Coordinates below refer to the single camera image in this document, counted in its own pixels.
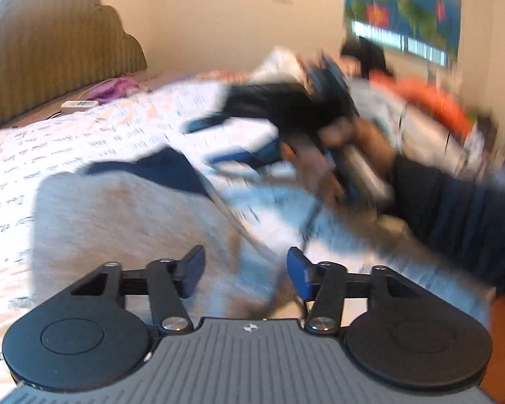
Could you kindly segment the person right hand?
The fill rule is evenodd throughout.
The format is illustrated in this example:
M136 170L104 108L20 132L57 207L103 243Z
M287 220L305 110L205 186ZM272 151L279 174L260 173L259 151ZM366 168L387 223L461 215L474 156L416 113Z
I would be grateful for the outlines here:
M319 130L320 140L329 149L341 149L347 145L358 149L378 176L386 179L390 174L397 153L390 141L371 121L361 118L339 119ZM314 193L323 202L334 202L342 191L334 168L326 156L304 139L297 139L288 145L280 145L282 158L291 162L296 170L300 185Z

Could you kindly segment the dark sleeved right forearm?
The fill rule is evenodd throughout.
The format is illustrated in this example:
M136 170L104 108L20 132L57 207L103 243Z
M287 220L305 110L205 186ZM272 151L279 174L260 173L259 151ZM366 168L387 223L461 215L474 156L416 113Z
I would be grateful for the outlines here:
M414 237L505 296L505 192L400 155L388 182Z

